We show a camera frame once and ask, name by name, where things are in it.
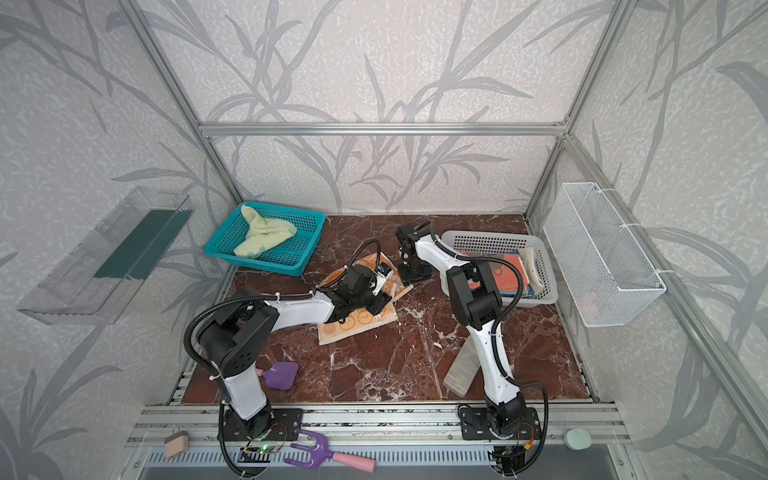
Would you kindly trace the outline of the orange patterned towel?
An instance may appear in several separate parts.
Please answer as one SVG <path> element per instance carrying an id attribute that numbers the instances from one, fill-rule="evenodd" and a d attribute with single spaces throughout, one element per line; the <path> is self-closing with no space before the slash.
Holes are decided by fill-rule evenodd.
<path id="1" fill-rule="evenodd" d="M 398 319 L 395 302 L 405 296 L 412 289 L 412 286 L 403 284 L 394 263 L 385 254 L 381 256 L 381 260 L 393 270 L 393 275 L 385 282 L 382 289 L 384 293 L 391 296 L 390 302 L 376 315 L 372 315 L 367 309 L 362 308 L 352 312 L 343 323 L 321 324 L 318 327 L 320 345 L 328 345 Z"/>

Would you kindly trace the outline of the coral brown bear towel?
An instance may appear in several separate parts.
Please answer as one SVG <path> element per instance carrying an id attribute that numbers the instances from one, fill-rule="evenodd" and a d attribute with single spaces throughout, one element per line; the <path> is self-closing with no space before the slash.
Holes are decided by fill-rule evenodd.
<path id="1" fill-rule="evenodd" d="M 515 269 L 520 273 L 522 279 L 522 297 L 529 297 L 533 294 L 525 264 L 517 250 L 513 250 L 509 253 L 494 255 L 494 258 L 504 260 L 505 262 L 513 265 Z M 496 286 L 499 289 L 501 295 L 514 297 L 518 290 L 516 274 L 509 267 L 498 262 L 489 262 L 488 265 L 493 272 Z"/>

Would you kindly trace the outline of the blue cream Doraemon towel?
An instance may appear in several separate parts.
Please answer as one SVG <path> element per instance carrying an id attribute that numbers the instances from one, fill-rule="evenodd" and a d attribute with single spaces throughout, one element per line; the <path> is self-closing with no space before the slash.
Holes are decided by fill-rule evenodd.
<path id="1" fill-rule="evenodd" d="M 535 266 L 534 253 L 533 248 L 523 248 L 500 256 L 501 259 L 516 267 L 523 283 L 521 287 L 518 286 L 515 274 L 508 267 L 494 266 L 494 278 L 504 296 L 514 297 L 517 290 L 520 290 L 522 298 L 533 298 L 544 290 L 543 279 Z"/>

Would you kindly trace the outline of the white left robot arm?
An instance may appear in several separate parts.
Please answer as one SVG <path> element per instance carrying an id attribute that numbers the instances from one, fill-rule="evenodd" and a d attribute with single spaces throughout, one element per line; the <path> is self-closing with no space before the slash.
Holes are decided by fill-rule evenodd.
<path id="1" fill-rule="evenodd" d="M 299 326 L 343 323 L 364 309 L 380 313 L 392 300 L 384 291 L 393 270 L 381 262 L 352 265 L 339 280 L 305 294 L 253 293 L 216 304 L 189 322 L 187 354 L 212 375 L 225 404 L 249 422 L 268 409 L 255 366 L 272 332 Z"/>

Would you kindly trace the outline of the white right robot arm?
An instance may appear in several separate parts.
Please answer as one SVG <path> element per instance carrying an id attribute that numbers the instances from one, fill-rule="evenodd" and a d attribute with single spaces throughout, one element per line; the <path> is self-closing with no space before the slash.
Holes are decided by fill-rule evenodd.
<path id="1" fill-rule="evenodd" d="M 396 238 L 402 259 L 397 269 L 404 284 L 440 274 L 454 317 L 469 332 L 480 361 L 487 421 L 498 434 L 507 436 L 527 413 L 522 390 L 533 386 L 546 390 L 538 381 L 514 378 L 504 346 L 501 323 L 522 296 L 520 270 L 500 258 L 470 256 L 452 249 L 434 233 L 431 222 L 419 227 L 405 224 L 396 230 Z M 509 269 L 517 281 L 515 297 L 507 306 L 493 276 L 493 263 Z"/>

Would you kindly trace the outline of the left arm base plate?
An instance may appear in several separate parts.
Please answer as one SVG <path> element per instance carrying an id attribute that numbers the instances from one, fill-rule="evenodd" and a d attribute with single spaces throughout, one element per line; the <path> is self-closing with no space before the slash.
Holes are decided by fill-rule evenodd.
<path id="1" fill-rule="evenodd" d="M 217 440 L 235 464 L 266 465 L 277 457 L 285 442 L 298 439 L 303 416 L 300 408 L 266 408 L 254 418 L 242 420 L 222 404 Z"/>

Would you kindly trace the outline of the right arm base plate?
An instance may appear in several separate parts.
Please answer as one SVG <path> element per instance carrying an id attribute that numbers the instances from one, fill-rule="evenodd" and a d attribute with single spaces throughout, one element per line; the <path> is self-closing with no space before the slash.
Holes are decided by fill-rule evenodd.
<path id="1" fill-rule="evenodd" d="M 541 423 L 535 408 L 506 415 L 490 412 L 487 407 L 460 404 L 457 407 L 463 440 L 520 440 L 532 443 L 542 437 Z"/>

